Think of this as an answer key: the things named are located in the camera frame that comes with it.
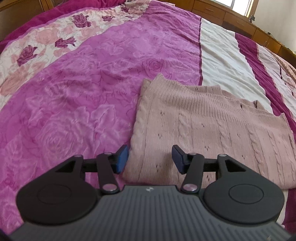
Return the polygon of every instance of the bed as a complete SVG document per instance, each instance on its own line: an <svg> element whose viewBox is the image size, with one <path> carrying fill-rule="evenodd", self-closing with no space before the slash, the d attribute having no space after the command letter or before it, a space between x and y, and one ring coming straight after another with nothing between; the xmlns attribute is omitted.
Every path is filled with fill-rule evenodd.
<svg viewBox="0 0 296 241"><path fill-rule="evenodd" d="M0 228L8 234L22 224L15 197L26 183L74 154L129 145L142 80L158 73L259 100L284 113L296 135L295 82L276 58L173 4L69 0L11 33L1 51ZM96 175L86 180L97 185ZM289 232L294 188L283 190L278 219Z"/></svg>

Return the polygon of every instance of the wall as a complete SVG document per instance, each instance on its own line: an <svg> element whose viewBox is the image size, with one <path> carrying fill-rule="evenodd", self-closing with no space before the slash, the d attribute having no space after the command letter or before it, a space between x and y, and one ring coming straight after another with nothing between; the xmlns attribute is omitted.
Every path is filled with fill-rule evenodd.
<svg viewBox="0 0 296 241"><path fill-rule="evenodd" d="M253 23L296 51L295 11L295 0L259 0Z"/></svg>

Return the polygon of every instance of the bedspread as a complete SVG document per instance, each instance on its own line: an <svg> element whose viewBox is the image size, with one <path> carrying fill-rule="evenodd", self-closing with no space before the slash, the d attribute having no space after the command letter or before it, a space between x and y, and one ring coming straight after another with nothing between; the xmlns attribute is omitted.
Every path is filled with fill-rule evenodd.
<svg viewBox="0 0 296 241"><path fill-rule="evenodd" d="M0 44L0 228L6 233L22 223L15 197L26 183L74 154L93 158L129 144L142 80L158 73L259 100L286 115L295 138L290 76L252 40L155 0L78 3L41 14L44 23L35 19ZM86 180L98 185L96 175ZM288 230L296 220L292 194L279 220Z"/></svg>

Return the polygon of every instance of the cable knit pattern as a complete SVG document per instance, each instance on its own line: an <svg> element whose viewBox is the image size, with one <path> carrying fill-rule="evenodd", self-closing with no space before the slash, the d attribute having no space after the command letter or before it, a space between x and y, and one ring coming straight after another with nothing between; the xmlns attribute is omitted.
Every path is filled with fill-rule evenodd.
<svg viewBox="0 0 296 241"><path fill-rule="evenodd" d="M206 158L226 153L282 189L296 187L296 146L284 114L219 86L185 86L159 74L143 81L123 178L180 187L185 175L171 159L174 144ZM204 173L202 187L214 180Z"/></svg>

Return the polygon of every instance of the pink sweater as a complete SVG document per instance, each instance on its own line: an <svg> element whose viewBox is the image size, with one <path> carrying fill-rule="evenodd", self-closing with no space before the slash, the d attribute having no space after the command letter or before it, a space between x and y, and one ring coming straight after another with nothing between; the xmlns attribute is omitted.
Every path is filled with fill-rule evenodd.
<svg viewBox="0 0 296 241"><path fill-rule="evenodd" d="M159 74L143 81L123 178L180 187L185 175L172 160L174 144L206 158L226 153L282 189L296 187L296 147L284 114L274 116L219 86L185 86ZM214 180L204 173L203 187Z"/></svg>

